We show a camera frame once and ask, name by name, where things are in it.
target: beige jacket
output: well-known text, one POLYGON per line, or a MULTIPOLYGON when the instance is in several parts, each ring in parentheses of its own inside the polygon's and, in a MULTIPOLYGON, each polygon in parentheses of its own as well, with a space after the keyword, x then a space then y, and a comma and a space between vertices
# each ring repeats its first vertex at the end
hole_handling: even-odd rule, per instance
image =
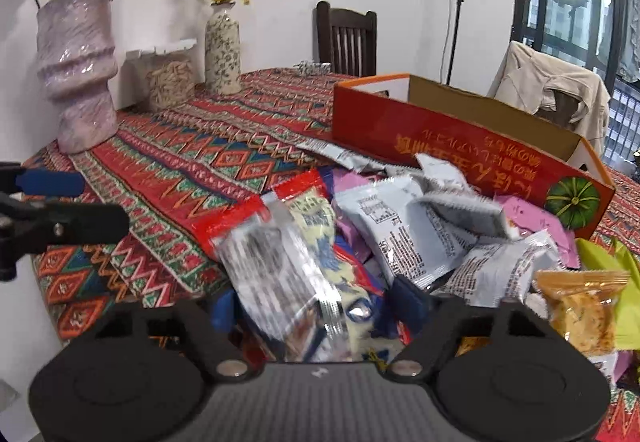
POLYGON ((573 130, 602 155, 609 127, 609 93, 596 73, 511 41, 487 96, 533 115, 540 108, 556 109, 552 90, 578 100, 570 120, 573 130))

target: patterned tablecloth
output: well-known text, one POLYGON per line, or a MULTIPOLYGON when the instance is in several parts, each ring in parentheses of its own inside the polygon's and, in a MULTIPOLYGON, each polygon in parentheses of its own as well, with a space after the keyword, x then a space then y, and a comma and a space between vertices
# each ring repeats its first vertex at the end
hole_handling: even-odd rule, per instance
MULTIPOLYGON (((235 95, 200 88, 191 102, 159 114, 122 111, 117 135, 91 151, 62 155, 53 142, 38 152, 31 165, 80 171, 87 181, 81 201, 119 203, 131 219, 130 234, 117 245, 51 248, 35 258, 60 338, 76 337, 116 302, 168 305, 225 283, 190 223, 315 165, 296 144, 330 135, 339 78, 247 73, 235 95)), ((618 192, 595 239, 607 245, 615 235, 640 255, 640 186, 611 174, 618 192)), ((636 395, 614 395, 598 439, 640 441, 636 395)))

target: silver bolt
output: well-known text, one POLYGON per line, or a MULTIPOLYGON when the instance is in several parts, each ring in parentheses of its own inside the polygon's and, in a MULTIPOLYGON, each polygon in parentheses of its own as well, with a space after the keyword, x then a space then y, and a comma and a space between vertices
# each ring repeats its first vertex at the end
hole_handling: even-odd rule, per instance
POLYGON ((415 377, 422 371, 422 366, 419 362, 405 359, 403 361, 393 362, 390 369, 400 377, 415 377))
POLYGON ((238 361, 237 359, 227 359, 226 361, 220 362, 219 365, 216 366, 216 371, 220 375, 224 375, 225 377, 240 377, 244 375, 249 370, 249 367, 245 362, 238 361))

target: plastic container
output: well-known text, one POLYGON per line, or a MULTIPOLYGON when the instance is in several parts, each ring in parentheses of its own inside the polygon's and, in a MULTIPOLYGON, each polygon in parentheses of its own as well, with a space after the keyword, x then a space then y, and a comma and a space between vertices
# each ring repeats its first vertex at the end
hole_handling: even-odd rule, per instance
POLYGON ((143 93, 141 106, 148 111, 183 104, 194 93, 194 73, 190 50, 195 39, 127 52, 143 93))

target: floral vase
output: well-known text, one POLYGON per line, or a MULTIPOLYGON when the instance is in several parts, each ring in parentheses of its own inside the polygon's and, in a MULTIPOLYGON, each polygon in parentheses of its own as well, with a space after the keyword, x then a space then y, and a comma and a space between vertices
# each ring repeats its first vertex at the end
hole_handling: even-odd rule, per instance
POLYGON ((240 86, 240 30, 229 15, 233 3, 213 5, 205 31, 205 82, 213 93, 230 95, 240 86))
POLYGON ((113 57, 110 0, 52 0, 38 11, 38 76, 60 110, 58 147, 92 148, 118 129, 107 81, 113 57))

